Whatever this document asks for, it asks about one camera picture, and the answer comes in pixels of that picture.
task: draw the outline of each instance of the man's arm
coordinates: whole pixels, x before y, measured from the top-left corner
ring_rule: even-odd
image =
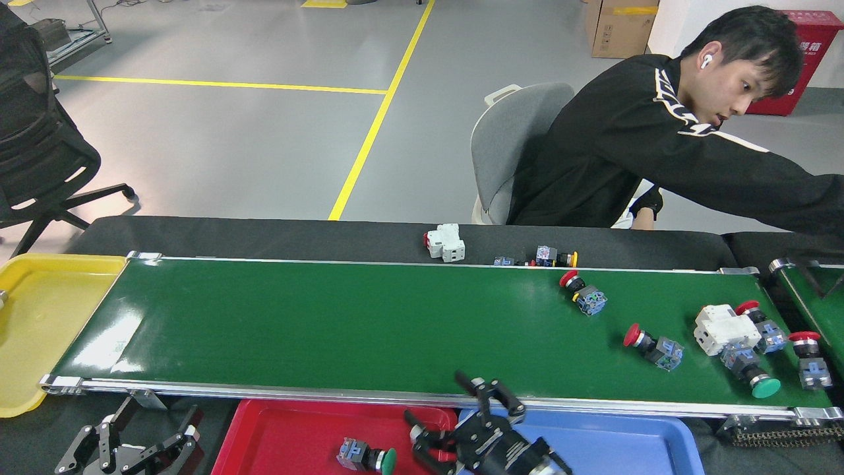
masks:
[[[629,97],[614,110],[594,144],[599,156],[714,210],[844,237],[844,176],[811,175],[698,123],[660,84],[658,71],[653,89],[652,97]]]

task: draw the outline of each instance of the gray floor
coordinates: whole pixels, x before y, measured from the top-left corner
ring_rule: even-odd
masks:
[[[302,3],[148,0],[106,9],[113,43],[57,74],[375,91],[57,79],[59,101],[103,156],[86,189],[127,182],[140,195],[139,206],[115,195],[76,211],[87,220],[121,213],[327,219],[430,9],[340,219],[467,223],[476,194],[468,141],[484,96],[558,80],[579,89],[618,61],[590,57],[586,5],[577,0]],[[14,11],[30,23],[91,18],[81,0],[39,0]],[[811,172],[844,173],[844,90],[812,89],[790,117],[747,116],[724,130]],[[676,195],[665,201],[661,229],[773,229]],[[0,262],[23,232],[2,231]],[[61,252],[76,235],[52,223],[33,251]]]

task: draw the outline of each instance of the white stripe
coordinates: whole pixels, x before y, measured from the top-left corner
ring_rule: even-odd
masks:
[[[729,140],[729,141],[731,141],[731,142],[734,142],[734,143],[736,143],[736,144],[739,144],[739,145],[742,145],[742,146],[744,146],[744,147],[747,147],[747,148],[749,148],[749,149],[751,149],[751,150],[756,150],[757,152],[762,152],[762,153],[768,153],[768,152],[770,152],[770,150],[768,150],[768,149],[766,149],[766,148],[760,147],[760,146],[758,146],[758,145],[756,145],[756,144],[751,144],[751,143],[750,143],[750,142],[748,142],[747,140],[745,140],[745,139],[740,139],[739,137],[736,137],[735,135],[730,135],[730,134],[727,134],[727,133],[725,133],[725,132],[721,132],[721,131],[717,131],[717,132],[713,132],[713,133],[714,133],[715,135],[719,136],[719,137],[723,137],[724,139],[727,139],[727,140]]]

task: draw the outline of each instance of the plastic tray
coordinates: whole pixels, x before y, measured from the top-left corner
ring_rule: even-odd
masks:
[[[461,411],[460,420],[474,413]],[[493,413],[506,415],[501,410]],[[695,439],[677,418],[604,416],[528,408],[525,422],[514,427],[528,442],[543,437],[575,474],[704,475]]]
[[[22,254],[0,267],[0,418],[41,404],[44,374],[108,292],[122,257]]]
[[[396,450],[396,475],[430,475],[413,456],[404,406],[339,402],[241,402],[220,448],[212,475],[350,475],[337,462],[345,437],[375,449]],[[429,429],[454,429],[451,409],[411,407]]]

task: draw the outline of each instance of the chain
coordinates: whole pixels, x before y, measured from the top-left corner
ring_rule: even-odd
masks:
[[[824,428],[771,430],[745,432],[733,431],[733,445],[739,447],[809,447],[844,439],[844,429],[839,424]]]

